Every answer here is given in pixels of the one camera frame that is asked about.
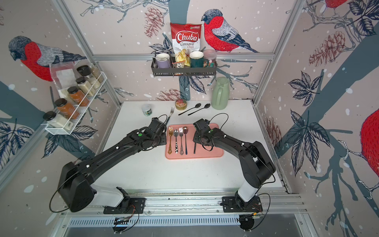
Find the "white table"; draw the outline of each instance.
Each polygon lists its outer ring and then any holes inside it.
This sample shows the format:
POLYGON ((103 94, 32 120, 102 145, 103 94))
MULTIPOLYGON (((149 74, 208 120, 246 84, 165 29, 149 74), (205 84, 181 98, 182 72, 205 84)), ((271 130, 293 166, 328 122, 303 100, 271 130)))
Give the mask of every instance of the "white table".
MULTIPOLYGON (((201 103, 202 107, 210 101, 188 101, 188 108, 201 103)), ((129 132, 148 126, 152 117, 169 115, 173 101, 134 101, 124 102, 112 128, 104 150, 122 140, 129 132), (143 104, 152 106, 153 114, 144 116, 143 104)), ((187 113, 178 116, 181 111, 175 109, 168 125, 191 124, 199 119, 211 119, 218 113, 227 113, 229 119, 222 130, 241 141, 259 141, 268 151, 258 120, 249 100, 230 100, 224 110, 212 107, 203 109, 190 116, 187 113)), ((216 116, 212 122, 221 127, 226 115, 216 116)), ((240 161, 230 153, 224 152, 220 158, 168 160, 165 146, 158 146, 151 151, 142 151, 127 157, 105 172, 95 181, 103 187, 122 187, 128 192, 162 193, 162 192, 217 192, 236 191, 244 182, 240 161)), ((277 173, 276 182, 264 187, 282 187, 277 173)))

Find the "fork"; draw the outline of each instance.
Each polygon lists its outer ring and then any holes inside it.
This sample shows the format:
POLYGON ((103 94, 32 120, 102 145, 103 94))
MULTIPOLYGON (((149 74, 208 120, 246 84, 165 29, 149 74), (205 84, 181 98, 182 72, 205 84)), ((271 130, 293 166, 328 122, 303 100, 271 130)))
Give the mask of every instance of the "fork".
POLYGON ((168 127, 168 135, 170 135, 170 146, 168 147, 168 154, 171 154, 172 153, 172 150, 171 150, 172 127, 168 127))
POLYGON ((173 113, 174 113, 174 107, 172 106, 172 107, 171 107, 170 116, 168 116, 168 118, 167 118, 167 121, 166 121, 165 125, 167 125, 167 123, 168 123, 168 121, 170 120, 170 117, 171 117, 171 115, 172 115, 173 113))
POLYGON ((179 136, 180 136, 180 154, 183 155, 183 127, 179 128, 179 136))

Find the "silver spoon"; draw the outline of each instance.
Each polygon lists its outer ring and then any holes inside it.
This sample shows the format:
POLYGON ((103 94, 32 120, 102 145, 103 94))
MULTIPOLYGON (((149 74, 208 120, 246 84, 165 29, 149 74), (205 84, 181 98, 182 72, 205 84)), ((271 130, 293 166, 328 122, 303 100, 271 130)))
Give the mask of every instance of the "silver spoon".
POLYGON ((195 105, 195 107, 193 107, 193 108, 199 108, 201 106, 201 104, 200 103, 197 103, 196 105, 195 105))
POLYGON ((177 129, 174 130, 174 136, 175 136, 175 153, 178 153, 178 140, 177 137, 179 135, 179 131, 177 129))
POLYGON ((204 108, 209 108, 211 106, 211 104, 206 104, 205 106, 204 106, 204 108))

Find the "chips bag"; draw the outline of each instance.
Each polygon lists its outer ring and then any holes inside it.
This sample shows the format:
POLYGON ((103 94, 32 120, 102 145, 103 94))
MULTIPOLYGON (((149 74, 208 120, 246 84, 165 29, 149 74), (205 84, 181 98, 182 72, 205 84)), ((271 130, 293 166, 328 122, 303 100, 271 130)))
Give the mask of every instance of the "chips bag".
POLYGON ((200 50, 201 25, 174 24, 171 25, 172 48, 175 60, 185 60, 185 65, 190 66, 190 53, 200 50))

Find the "metal vent grille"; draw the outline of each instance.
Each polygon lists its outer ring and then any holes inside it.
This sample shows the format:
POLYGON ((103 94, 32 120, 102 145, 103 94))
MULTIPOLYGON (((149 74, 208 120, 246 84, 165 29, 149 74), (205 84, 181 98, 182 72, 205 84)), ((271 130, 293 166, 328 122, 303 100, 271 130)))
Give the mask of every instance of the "metal vent grille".
MULTIPOLYGON (((68 227, 113 227, 117 217, 73 217, 68 227)), ((238 215, 197 215, 197 216, 162 216, 139 217, 135 226, 222 226, 239 225, 238 215)), ((117 227, 136 223, 138 217, 133 216, 128 224, 121 223, 117 227)))

